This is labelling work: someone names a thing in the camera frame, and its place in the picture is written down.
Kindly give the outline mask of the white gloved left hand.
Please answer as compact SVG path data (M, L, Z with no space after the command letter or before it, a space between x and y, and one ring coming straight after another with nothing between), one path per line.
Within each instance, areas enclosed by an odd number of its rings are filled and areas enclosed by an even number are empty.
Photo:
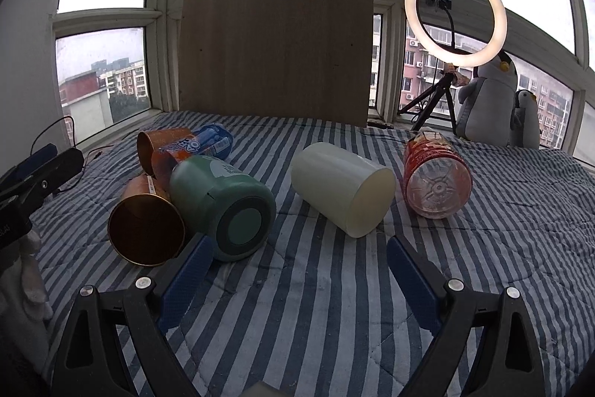
M1 251L1 277L7 271L16 271L15 283L1 284L1 312L8 306L7 289L16 289L16 301L24 314L36 323L46 323L54 316L42 280L36 255L42 241L35 229Z

